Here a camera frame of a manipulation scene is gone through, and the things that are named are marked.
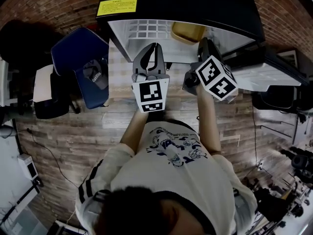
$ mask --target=wall socket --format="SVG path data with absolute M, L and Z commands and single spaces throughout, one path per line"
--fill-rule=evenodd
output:
M 263 159 L 261 159 L 261 160 L 258 162 L 258 165 L 257 165 L 258 171 L 260 171 L 260 170 L 263 169 L 263 163 L 264 163 L 264 160 L 263 160 Z

